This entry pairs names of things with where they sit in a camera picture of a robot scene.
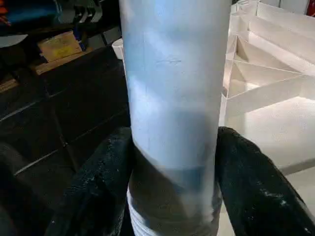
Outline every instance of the workshop floor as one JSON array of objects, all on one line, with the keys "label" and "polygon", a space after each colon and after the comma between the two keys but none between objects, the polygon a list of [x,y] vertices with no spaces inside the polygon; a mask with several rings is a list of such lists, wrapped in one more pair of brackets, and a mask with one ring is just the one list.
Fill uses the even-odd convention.
[{"label": "workshop floor", "polygon": [[107,47],[20,76],[29,79],[0,93],[0,162],[54,210],[98,144],[129,126],[123,63]]}]

